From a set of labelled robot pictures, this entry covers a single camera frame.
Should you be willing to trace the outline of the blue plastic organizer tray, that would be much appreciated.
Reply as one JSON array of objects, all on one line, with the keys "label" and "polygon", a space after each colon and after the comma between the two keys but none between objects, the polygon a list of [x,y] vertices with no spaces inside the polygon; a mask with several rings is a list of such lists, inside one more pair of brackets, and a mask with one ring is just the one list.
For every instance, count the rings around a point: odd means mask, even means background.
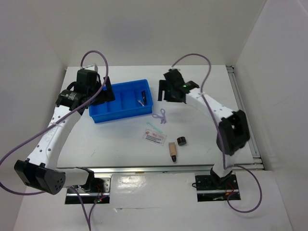
[{"label": "blue plastic organizer tray", "polygon": [[[115,100],[89,108],[89,115],[95,123],[113,121],[152,113],[153,100],[146,79],[112,85]],[[137,100],[142,100],[142,91],[146,92],[147,105],[142,107]]]}]

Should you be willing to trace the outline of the mint green small brush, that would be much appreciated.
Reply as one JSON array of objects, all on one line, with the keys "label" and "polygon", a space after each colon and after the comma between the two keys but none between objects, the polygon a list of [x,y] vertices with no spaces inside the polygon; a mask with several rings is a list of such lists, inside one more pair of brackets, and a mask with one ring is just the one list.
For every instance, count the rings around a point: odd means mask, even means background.
[{"label": "mint green small brush", "polygon": [[149,127],[151,127],[152,129],[154,129],[155,131],[159,132],[159,133],[163,133],[162,130],[158,129],[157,127],[155,127],[154,125],[152,125],[150,122],[146,123]]}]

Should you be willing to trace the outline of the makeup sticker card packet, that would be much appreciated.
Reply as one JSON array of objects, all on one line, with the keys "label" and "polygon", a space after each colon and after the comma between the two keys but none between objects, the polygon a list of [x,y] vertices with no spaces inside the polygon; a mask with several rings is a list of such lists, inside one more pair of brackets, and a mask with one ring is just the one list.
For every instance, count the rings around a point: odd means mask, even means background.
[{"label": "makeup sticker card packet", "polygon": [[154,144],[163,146],[166,140],[166,135],[157,131],[146,129],[142,138]]}]

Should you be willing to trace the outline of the dark brown cream jar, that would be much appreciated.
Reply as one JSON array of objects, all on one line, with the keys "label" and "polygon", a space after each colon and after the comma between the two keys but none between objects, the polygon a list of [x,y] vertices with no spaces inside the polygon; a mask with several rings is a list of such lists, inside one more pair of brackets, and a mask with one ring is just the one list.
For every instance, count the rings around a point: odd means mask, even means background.
[{"label": "dark brown cream jar", "polygon": [[177,143],[179,146],[184,146],[187,144],[187,140],[184,136],[181,136],[177,138]]}]

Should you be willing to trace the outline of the beige foundation bottle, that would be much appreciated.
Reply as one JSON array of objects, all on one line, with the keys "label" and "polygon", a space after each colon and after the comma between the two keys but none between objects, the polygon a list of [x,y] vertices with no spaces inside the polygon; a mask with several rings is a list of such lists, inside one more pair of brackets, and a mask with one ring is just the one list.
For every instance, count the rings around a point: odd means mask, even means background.
[{"label": "beige foundation bottle", "polygon": [[172,162],[176,163],[176,161],[177,161],[176,144],[174,142],[169,142],[168,143],[168,149],[169,149],[169,155],[172,159]]}]

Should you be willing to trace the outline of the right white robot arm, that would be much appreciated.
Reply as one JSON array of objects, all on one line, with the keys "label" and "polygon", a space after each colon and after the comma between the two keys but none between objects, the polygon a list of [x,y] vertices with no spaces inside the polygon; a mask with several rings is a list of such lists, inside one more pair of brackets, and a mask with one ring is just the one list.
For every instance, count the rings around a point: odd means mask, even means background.
[{"label": "right white robot arm", "polygon": [[195,82],[185,82],[177,69],[169,69],[164,78],[159,81],[159,101],[185,103],[213,119],[222,157],[210,170],[210,183],[216,189],[222,188],[232,174],[236,153],[250,140],[245,112],[225,107],[202,92]]}]

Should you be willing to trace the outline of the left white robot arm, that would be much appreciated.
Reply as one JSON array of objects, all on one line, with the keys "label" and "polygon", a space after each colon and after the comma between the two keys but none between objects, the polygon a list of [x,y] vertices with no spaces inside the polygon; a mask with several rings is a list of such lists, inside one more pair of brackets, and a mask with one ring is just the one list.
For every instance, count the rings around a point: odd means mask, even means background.
[{"label": "left white robot arm", "polygon": [[77,79],[63,90],[56,100],[49,130],[25,161],[17,160],[14,170],[22,182],[31,188],[52,195],[62,188],[78,185],[84,192],[95,186],[94,172],[84,167],[58,169],[62,148],[75,124],[90,105],[115,100],[110,79],[101,82],[98,72],[80,69]]}]

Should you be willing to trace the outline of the aluminium front rail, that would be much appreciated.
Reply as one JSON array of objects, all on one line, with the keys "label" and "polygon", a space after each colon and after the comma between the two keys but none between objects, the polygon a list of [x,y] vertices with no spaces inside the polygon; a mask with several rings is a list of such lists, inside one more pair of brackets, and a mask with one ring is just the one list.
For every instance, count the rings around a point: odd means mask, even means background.
[{"label": "aluminium front rail", "polygon": [[180,173],[210,171],[212,165],[174,165],[150,167],[86,167],[96,174],[143,174],[143,173]]}]

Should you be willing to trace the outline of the aluminium rail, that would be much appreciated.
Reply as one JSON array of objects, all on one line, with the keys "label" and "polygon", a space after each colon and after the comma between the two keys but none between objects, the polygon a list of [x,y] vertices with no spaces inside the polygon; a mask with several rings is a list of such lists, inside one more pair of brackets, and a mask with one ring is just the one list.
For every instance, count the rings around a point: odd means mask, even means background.
[{"label": "aluminium rail", "polygon": [[232,90],[233,90],[233,93],[234,93],[234,96],[235,96],[236,103],[237,103],[239,109],[246,113],[246,117],[247,117],[247,123],[248,123],[248,128],[249,128],[250,137],[251,137],[250,141],[248,143],[249,143],[249,148],[251,150],[252,158],[253,158],[253,161],[254,161],[254,163],[253,163],[254,167],[250,167],[250,168],[253,169],[253,170],[264,170],[263,161],[262,161],[262,158],[260,156],[259,149],[257,147],[257,143],[256,143],[256,140],[255,140],[255,136],[253,134],[253,131],[252,131],[249,119],[248,119],[248,114],[246,112],[245,105],[244,105],[244,102],[243,102],[243,98],[241,96],[240,89],[239,89],[239,86],[238,86],[238,83],[237,83],[237,80],[236,80],[234,67],[233,66],[226,66],[226,69],[227,69],[228,76],[229,76],[229,79],[230,79],[230,82],[231,82],[231,86],[232,86]]},{"label": "aluminium rail", "polygon": [[180,173],[210,171],[212,165],[174,165],[150,167],[86,167],[96,174],[143,174],[143,173]]}]

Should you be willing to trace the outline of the aluminium right rail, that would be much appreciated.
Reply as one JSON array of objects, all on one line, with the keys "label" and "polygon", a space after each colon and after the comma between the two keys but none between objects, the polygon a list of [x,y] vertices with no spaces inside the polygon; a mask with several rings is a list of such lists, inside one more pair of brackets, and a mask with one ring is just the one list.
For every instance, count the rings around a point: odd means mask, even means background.
[{"label": "aluminium right rail", "polygon": [[236,80],[234,67],[233,66],[226,66],[226,69],[227,69],[228,76],[229,76],[229,79],[230,79],[230,82],[231,82],[231,86],[232,86],[232,90],[233,90],[233,93],[234,93],[234,96],[235,96],[236,103],[237,103],[239,109],[246,113],[246,117],[247,117],[247,123],[248,123],[248,128],[249,128],[250,137],[251,137],[250,141],[248,143],[249,143],[249,148],[251,150],[252,158],[253,158],[253,161],[254,161],[254,163],[253,163],[254,167],[250,167],[250,168],[253,169],[253,170],[264,170],[263,161],[262,161],[262,158],[260,156],[259,149],[257,147],[257,143],[256,143],[256,140],[255,140],[255,136],[253,134],[253,131],[252,131],[249,119],[248,119],[248,114],[246,112],[245,105],[244,105],[244,102],[243,102],[243,98],[241,96],[240,89],[239,89],[239,86],[238,86],[238,83],[237,83],[237,80]]}]

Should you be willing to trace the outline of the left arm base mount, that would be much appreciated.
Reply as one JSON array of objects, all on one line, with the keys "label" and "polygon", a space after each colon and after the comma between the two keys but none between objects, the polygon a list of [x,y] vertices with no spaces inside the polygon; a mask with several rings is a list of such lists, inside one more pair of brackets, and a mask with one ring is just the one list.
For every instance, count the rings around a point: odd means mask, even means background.
[{"label": "left arm base mount", "polygon": [[[99,204],[110,203],[111,176],[103,175],[95,177],[91,180],[90,187],[73,186],[79,193],[82,202],[86,205],[92,205],[95,202]],[[65,202],[66,205],[79,205],[80,201],[76,192],[72,189],[67,189]]]}]

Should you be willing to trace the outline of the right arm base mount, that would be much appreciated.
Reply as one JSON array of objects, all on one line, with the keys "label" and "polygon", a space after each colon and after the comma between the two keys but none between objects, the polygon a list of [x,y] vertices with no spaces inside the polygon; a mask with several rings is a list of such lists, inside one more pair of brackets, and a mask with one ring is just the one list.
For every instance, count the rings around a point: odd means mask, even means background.
[{"label": "right arm base mount", "polygon": [[241,200],[237,178],[232,174],[229,179],[219,186],[215,186],[210,175],[197,175],[192,187],[196,189],[198,202]]}]

